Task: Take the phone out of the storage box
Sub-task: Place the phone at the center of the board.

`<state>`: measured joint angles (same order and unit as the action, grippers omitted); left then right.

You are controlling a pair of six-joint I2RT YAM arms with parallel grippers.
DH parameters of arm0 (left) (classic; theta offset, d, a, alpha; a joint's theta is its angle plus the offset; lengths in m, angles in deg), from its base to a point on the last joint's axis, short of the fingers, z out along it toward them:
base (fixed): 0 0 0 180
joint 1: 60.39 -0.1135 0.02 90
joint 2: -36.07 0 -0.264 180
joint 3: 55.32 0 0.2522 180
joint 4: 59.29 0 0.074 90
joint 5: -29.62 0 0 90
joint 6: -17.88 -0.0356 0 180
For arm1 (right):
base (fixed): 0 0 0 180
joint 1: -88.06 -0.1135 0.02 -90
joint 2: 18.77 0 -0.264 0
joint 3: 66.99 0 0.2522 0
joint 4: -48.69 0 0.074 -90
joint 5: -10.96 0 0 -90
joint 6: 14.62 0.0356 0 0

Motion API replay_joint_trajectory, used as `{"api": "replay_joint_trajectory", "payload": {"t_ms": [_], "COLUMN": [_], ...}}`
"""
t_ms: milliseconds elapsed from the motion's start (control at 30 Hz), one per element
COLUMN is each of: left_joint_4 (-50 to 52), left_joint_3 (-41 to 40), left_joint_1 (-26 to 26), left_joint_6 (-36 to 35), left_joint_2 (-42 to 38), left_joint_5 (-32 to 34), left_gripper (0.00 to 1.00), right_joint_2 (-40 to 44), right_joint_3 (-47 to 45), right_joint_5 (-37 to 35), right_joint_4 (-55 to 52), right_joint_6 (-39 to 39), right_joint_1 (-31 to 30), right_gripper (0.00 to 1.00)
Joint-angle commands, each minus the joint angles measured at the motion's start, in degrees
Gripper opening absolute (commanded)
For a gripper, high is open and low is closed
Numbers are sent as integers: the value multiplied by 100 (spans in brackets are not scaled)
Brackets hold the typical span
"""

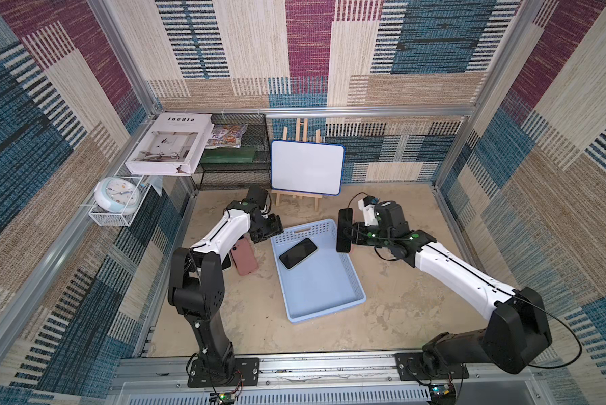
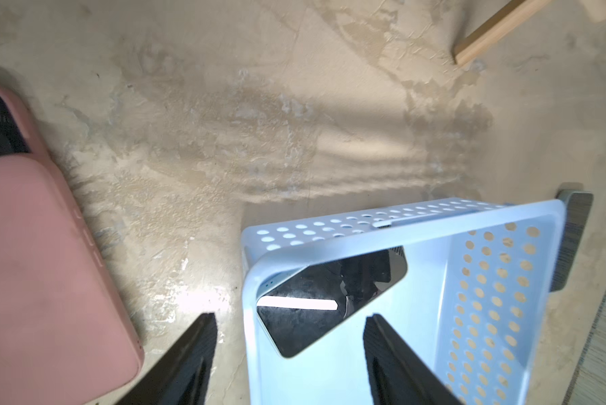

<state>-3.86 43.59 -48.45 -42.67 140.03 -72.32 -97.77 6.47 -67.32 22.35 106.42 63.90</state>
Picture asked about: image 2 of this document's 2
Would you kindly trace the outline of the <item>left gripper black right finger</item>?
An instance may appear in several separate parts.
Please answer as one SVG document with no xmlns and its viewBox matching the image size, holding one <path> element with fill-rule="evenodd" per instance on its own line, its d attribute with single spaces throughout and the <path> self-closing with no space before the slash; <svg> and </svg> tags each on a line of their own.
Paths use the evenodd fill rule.
<svg viewBox="0 0 606 405">
<path fill-rule="evenodd" d="M 383 316 L 366 319 L 363 343 L 375 404 L 460 403 Z"/>
</svg>

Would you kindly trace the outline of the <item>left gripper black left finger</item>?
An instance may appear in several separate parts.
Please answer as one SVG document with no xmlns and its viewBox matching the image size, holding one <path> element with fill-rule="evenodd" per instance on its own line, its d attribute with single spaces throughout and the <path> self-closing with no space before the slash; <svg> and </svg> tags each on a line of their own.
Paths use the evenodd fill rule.
<svg viewBox="0 0 606 405">
<path fill-rule="evenodd" d="M 217 344 L 215 314 L 204 313 L 118 402 L 120 404 L 203 404 Z"/>
</svg>

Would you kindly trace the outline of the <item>blue plastic storage basket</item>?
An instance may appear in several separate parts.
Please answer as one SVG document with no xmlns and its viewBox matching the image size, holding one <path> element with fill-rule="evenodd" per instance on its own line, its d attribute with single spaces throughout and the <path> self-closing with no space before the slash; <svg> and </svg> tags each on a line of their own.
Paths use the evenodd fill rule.
<svg viewBox="0 0 606 405">
<path fill-rule="evenodd" d="M 566 206 L 461 198 L 248 227 L 242 312 L 254 404 L 374 404 L 363 333 L 383 316 L 465 404 L 526 401 Z M 257 300 L 303 269 L 402 246 L 407 273 L 292 358 Z"/>
</svg>

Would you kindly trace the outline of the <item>black phone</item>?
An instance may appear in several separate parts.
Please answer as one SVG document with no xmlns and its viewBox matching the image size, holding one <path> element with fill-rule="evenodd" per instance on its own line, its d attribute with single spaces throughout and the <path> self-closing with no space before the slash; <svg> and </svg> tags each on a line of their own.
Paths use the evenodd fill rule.
<svg viewBox="0 0 606 405">
<path fill-rule="evenodd" d="M 404 248 L 309 266 L 257 300 L 257 314 L 279 353 L 292 358 L 399 282 Z"/>
</svg>

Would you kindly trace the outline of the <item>pink phone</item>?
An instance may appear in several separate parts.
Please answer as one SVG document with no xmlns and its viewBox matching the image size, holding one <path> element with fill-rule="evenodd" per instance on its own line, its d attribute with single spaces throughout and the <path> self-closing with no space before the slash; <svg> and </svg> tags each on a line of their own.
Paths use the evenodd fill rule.
<svg viewBox="0 0 606 405">
<path fill-rule="evenodd" d="M 144 349 L 31 113 L 0 87 L 0 404 L 84 404 Z"/>
</svg>

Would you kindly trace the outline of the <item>dark reddish phone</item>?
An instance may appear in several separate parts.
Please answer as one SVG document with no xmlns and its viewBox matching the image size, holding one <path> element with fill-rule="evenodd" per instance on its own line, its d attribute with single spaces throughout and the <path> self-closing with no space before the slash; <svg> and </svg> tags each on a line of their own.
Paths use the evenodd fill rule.
<svg viewBox="0 0 606 405">
<path fill-rule="evenodd" d="M 584 230 L 586 229 L 594 196 L 591 192 L 562 189 L 559 191 L 557 199 L 562 201 L 566 206 L 566 223 L 564 224 L 559 256 L 550 286 L 551 293 L 561 291 L 566 287 Z"/>
</svg>

